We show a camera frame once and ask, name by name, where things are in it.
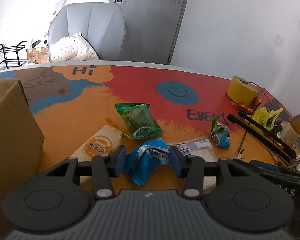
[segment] hole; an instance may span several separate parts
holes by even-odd
[[[63,163],[59,167],[55,168],[53,171],[50,171],[47,176],[52,177],[64,177],[68,170],[69,163]]]
[[[249,174],[245,173],[244,171],[240,170],[239,168],[237,168],[236,166],[234,166],[232,164],[227,164],[227,168],[232,177],[248,177],[248,176],[250,176]]]

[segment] blue painted area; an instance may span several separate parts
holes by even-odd
[[[64,103],[67,101],[71,101],[74,98],[77,98],[86,87],[95,87],[95,86],[101,86],[102,83],[93,83],[86,79],[81,80],[69,80],[66,79],[68,85],[69,85],[69,91],[66,95],[50,95],[44,98],[38,98],[30,103],[30,110],[32,114],[36,114],[38,111],[45,109],[49,106],[52,106],[56,103]]]
[[[0,78],[13,78],[14,74],[15,74],[14,71],[0,72]]]
[[[162,81],[156,91],[168,101],[179,105],[193,105],[198,102],[198,94],[191,87],[177,81]]]

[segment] bottle label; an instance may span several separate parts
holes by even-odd
[[[298,140],[299,135],[295,132],[295,130],[291,127],[290,123],[288,123],[280,133],[281,140],[284,141],[288,146],[292,146],[296,140]]]

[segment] gray chair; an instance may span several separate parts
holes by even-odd
[[[63,37],[81,32],[100,60],[119,60],[125,30],[123,13],[118,4],[99,2],[68,4],[60,10],[50,25],[49,55],[50,45]]]

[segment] gray door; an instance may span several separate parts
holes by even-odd
[[[167,64],[185,1],[110,0],[121,5],[126,22],[120,60]]]

